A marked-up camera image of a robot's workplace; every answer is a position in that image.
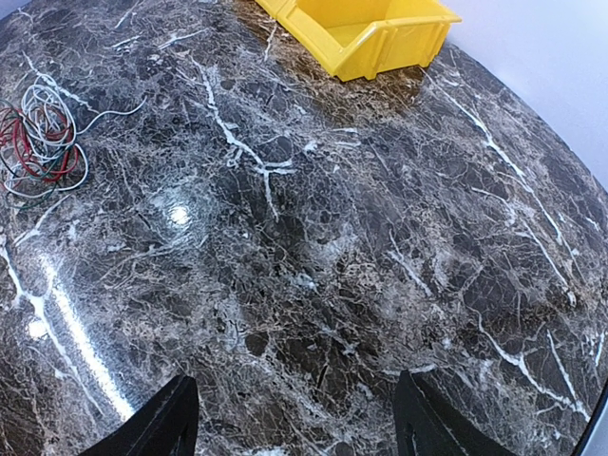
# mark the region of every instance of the dark marble surface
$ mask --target dark marble surface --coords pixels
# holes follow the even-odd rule
[[[253,1],[34,0],[0,56],[1,97],[30,58],[79,124],[147,96],[82,138],[81,190],[0,211],[1,454],[76,454],[184,372],[198,454],[391,455],[402,369],[570,453],[608,374],[608,197],[459,49],[344,85]]]

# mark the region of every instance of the tangled wire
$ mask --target tangled wire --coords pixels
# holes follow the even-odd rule
[[[128,116],[145,103],[144,100],[128,112],[102,112],[79,131],[53,87],[57,84],[50,76],[40,75],[24,93],[21,108],[0,100],[0,161],[6,168],[6,198],[13,195],[36,201],[27,207],[39,204],[56,191],[67,192],[85,183],[88,158],[76,143],[78,136],[106,114]]]

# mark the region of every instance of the yellow plastic container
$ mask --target yellow plastic container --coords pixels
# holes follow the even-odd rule
[[[256,0],[342,81],[427,67],[461,18],[434,0]]]

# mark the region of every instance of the marble tabletop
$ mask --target marble tabletop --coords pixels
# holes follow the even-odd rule
[[[0,210],[1,454],[77,454],[185,373],[198,454],[394,455],[405,369],[571,452],[608,195],[458,48],[342,84],[253,0],[34,0],[0,57],[1,98],[48,73],[78,124],[146,99],[82,137],[85,186]]]

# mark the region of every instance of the white background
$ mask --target white background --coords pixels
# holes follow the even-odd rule
[[[522,97],[608,188],[608,0],[442,1],[465,20],[449,40]],[[25,3],[0,0],[0,17]]]

